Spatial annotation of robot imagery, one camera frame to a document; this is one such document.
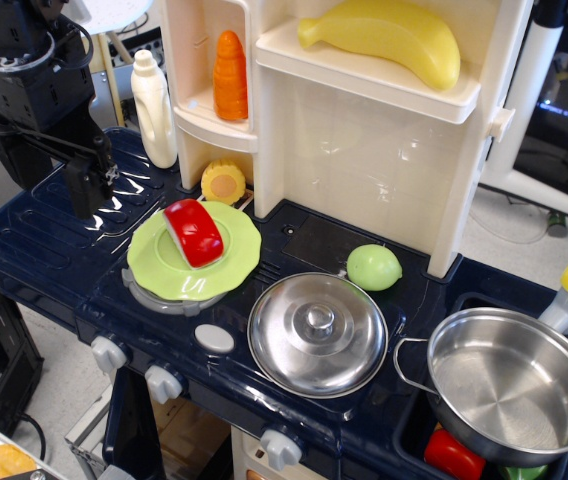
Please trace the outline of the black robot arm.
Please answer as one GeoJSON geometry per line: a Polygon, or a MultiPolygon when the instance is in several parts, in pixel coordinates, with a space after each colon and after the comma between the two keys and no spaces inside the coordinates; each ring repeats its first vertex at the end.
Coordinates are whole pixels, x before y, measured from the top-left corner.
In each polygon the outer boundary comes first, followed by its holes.
{"type": "Polygon", "coordinates": [[[90,114],[94,46],[62,1],[0,1],[0,161],[31,189],[58,161],[75,215],[113,195],[111,143],[90,114]]]}

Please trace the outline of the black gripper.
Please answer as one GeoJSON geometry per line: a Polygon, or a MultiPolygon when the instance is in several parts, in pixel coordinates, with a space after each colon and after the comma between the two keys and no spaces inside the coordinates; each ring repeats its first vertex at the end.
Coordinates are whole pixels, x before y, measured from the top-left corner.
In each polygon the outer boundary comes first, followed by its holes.
{"type": "Polygon", "coordinates": [[[100,206],[100,188],[110,199],[118,178],[111,142],[103,130],[80,110],[43,131],[0,115],[0,161],[18,186],[36,186],[54,160],[66,164],[63,174],[76,217],[90,219],[100,206]]]}

